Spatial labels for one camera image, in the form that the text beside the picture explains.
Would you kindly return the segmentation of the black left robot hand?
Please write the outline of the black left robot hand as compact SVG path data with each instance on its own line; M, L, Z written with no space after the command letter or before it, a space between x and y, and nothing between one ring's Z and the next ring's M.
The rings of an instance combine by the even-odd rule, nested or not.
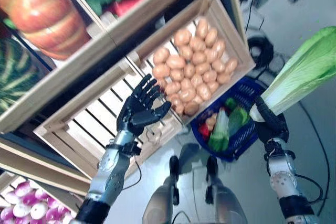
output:
M154 101L161 95L160 86L156 83L157 80L147 74L134 88L117 117L118 131L129 131L134 136L140 136L146 126L166 116L171 102L166 101L156 109L152 108Z

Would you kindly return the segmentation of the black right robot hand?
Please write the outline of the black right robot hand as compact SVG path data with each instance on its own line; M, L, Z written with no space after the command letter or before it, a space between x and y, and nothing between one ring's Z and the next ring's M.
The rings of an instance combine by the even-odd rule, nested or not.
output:
M266 144L273 138L279 138L287 143L289 138L289 130L284 114L281 113L279 115L275 115L261 96L258 96L255 99L255 105L257 112L259 112L264 119L263 122L257 122L254 120L260 141Z

